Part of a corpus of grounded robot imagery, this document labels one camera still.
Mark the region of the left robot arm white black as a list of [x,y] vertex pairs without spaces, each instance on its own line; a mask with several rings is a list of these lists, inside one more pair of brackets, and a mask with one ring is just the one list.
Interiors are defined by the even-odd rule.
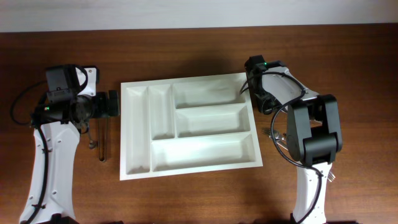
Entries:
[[19,223],[75,223],[73,163],[90,120],[120,115],[116,90],[97,92],[99,68],[66,64],[47,68],[47,91],[31,113],[35,159]]

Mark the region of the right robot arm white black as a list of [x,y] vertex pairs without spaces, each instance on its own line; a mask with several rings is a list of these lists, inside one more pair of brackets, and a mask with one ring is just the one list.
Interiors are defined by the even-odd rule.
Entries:
[[274,123],[287,114],[285,146],[281,156],[297,168],[297,198],[290,215],[293,223],[326,223],[325,194],[332,163],[342,150],[338,103],[305,87],[281,62],[267,62],[262,55],[244,64],[247,80],[241,91],[252,90],[257,108],[272,116],[269,132],[280,149]]

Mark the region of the steel fork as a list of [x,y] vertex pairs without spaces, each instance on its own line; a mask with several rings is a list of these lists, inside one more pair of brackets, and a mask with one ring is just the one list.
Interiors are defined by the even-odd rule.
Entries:
[[286,134],[281,134],[278,130],[271,128],[262,128],[261,132],[268,135],[270,138],[273,136],[277,141],[286,141]]
[[285,142],[285,137],[275,137],[276,143],[282,147],[283,149],[285,149],[286,151],[288,151],[287,149],[287,145]]
[[335,175],[332,173],[332,171],[329,171],[329,173],[328,173],[328,177],[327,177],[327,179],[328,179],[328,181],[329,182],[333,182],[334,180],[335,180]]

